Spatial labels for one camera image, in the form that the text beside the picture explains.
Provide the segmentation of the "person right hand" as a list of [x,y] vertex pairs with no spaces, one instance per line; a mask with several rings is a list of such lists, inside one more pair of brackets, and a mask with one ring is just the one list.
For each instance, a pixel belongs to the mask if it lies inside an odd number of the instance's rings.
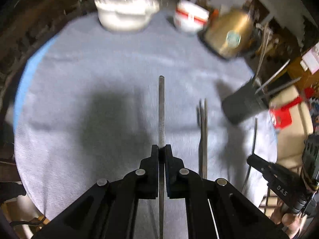
[[282,223],[287,228],[286,234],[289,236],[289,238],[298,238],[300,231],[304,227],[307,217],[301,217],[300,214],[284,213],[282,210],[283,204],[284,202],[282,200],[277,200],[277,206],[271,214],[270,219],[275,224]]

